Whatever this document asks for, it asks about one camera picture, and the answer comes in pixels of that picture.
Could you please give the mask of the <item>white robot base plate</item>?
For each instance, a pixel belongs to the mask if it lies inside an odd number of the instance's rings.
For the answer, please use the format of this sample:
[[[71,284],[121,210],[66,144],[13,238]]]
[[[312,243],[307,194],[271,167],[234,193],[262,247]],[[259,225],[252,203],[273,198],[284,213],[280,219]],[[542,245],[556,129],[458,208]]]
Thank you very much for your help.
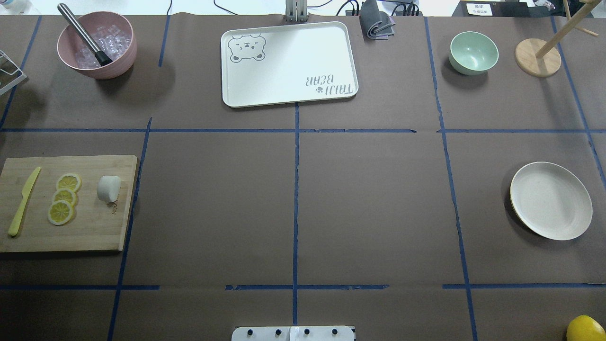
[[[355,341],[352,326],[243,326],[232,332],[232,341]]]

